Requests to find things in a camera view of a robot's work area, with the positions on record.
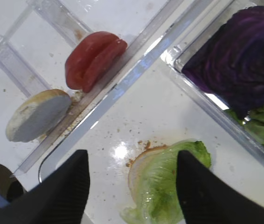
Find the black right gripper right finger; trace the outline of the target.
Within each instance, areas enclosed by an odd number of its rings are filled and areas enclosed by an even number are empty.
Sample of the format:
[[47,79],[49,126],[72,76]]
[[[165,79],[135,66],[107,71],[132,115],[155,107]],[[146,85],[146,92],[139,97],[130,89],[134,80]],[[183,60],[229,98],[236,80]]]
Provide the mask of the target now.
[[189,151],[178,152],[176,171],[187,224],[264,224],[264,207],[225,184]]

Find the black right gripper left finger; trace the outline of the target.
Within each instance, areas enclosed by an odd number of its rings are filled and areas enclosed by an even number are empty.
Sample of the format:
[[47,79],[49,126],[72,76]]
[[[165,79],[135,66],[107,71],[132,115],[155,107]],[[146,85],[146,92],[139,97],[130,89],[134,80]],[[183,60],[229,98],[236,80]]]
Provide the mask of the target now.
[[0,224],[79,224],[90,191],[87,150],[77,150],[28,193],[0,208]]

